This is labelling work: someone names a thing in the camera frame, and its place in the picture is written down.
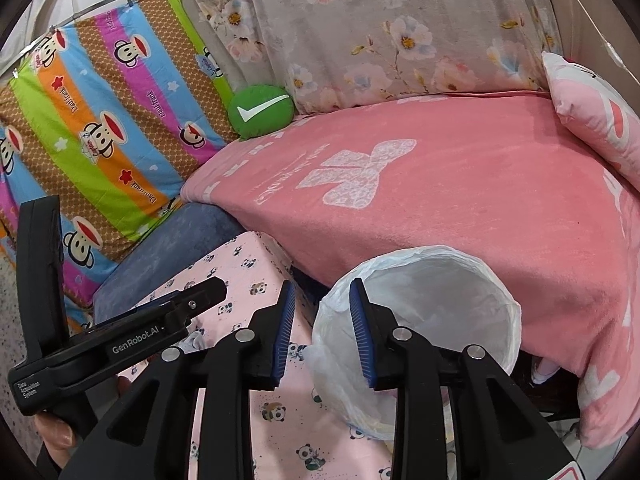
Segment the person's left hand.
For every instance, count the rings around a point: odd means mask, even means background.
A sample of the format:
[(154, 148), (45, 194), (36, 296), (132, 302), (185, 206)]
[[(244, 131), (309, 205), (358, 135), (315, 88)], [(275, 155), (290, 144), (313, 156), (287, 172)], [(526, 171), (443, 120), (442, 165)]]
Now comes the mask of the person's left hand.
[(50, 461), (56, 468), (63, 469), (70, 461), (70, 451), (77, 445), (73, 429), (47, 412), (35, 414), (34, 424)]

